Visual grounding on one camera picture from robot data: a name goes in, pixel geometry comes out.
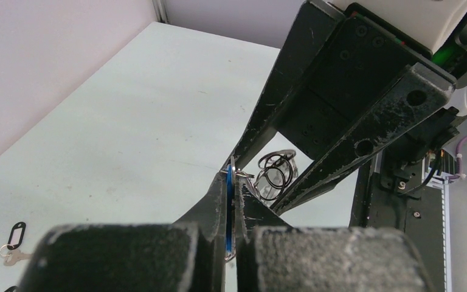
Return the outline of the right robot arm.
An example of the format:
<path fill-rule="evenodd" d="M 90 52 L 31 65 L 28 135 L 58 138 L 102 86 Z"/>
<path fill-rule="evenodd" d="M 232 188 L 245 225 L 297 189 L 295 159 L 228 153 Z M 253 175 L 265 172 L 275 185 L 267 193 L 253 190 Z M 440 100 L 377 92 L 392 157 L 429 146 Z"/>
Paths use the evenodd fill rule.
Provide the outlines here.
<path fill-rule="evenodd" d="M 390 145 L 416 161 L 447 141 L 455 91 L 467 86 L 467 9 L 430 49 L 397 20 L 419 20 L 403 2 L 385 16 L 376 1 L 305 1 L 232 150 L 242 168 L 282 134 L 312 164 L 276 199 L 282 213 L 331 190 Z"/>

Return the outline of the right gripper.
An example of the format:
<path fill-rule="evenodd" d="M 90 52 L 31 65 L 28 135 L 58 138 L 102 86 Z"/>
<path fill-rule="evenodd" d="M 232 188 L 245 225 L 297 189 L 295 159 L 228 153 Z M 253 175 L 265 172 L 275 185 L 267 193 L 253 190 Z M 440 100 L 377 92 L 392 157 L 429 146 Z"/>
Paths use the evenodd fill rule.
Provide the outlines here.
<path fill-rule="evenodd" d="M 319 196 L 380 151 L 417 161 L 450 138 L 467 85 L 467 15 L 432 54 L 359 4 L 304 2 L 231 152 L 244 167 L 281 133 L 312 160 L 271 209 Z"/>

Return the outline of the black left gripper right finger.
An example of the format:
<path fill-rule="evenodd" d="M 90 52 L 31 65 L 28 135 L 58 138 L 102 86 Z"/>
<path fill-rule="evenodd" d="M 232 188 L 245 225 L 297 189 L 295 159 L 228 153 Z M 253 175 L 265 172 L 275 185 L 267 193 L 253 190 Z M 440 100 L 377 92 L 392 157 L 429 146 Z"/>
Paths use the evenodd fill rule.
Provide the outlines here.
<path fill-rule="evenodd" d="M 389 228 L 295 228 L 235 186 L 239 291 L 432 291 L 409 238 Z"/>

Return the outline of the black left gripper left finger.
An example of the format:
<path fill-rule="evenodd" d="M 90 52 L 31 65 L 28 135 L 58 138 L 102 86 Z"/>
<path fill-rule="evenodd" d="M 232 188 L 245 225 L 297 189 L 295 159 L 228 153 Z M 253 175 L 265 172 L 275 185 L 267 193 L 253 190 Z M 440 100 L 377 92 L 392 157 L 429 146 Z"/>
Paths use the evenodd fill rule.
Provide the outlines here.
<path fill-rule="evenodd" d="M 226 174 L 171 224 L 67 224 L 41 239 L 19 291 L 223 291 Z"/>

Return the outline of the large steel ring disc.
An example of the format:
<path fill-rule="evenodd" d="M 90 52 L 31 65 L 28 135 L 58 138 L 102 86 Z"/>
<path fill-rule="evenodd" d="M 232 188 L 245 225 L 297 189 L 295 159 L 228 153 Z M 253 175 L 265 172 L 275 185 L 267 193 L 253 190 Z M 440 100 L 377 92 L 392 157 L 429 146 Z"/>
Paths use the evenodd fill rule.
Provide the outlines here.
<path fill-rule="evenodd" d="M 260 172 L 254 181 L 259 199 L 267 206 L 276 202 L 277 198 L 298 177 L 299 171 L 295 162 L 296 151 L 292 149 L 268 153 L 258 161 Z"/>

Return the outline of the blue key tag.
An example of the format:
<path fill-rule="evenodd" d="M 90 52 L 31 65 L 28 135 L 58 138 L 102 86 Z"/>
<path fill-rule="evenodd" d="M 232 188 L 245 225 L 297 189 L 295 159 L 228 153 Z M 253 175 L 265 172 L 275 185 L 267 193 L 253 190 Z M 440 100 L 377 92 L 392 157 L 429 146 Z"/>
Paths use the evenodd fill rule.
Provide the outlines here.
<path fill-rule="evenodd" d="M 227 189 L 227 214 L 226 214 L 226 237 L 225 261 L 229 262 L 235 257 L 235 162 L 231 160 L 226 170 L 226 189 Z"/>

